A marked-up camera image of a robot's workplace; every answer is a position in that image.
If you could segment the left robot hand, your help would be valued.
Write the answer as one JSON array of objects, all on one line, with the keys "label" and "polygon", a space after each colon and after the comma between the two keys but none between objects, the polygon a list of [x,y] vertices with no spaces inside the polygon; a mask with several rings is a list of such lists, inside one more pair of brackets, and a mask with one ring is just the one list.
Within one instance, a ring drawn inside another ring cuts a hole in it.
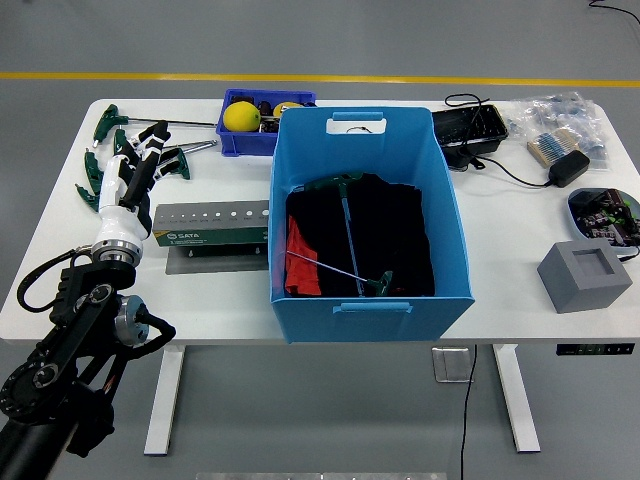
[{"label": "left robot hand", "polygon": [[112,156],[106,164],[99,199],[101,229],[97,243],[119,240],[141,244],[151,233],[149,215],[142,220],[143,203],[149,200],[148,192],[155,183],[154,174],[171,133],[166,120],[157,122],[146,132],[149,135],[145,148],[134,167],[126,162],[123,153]]}]

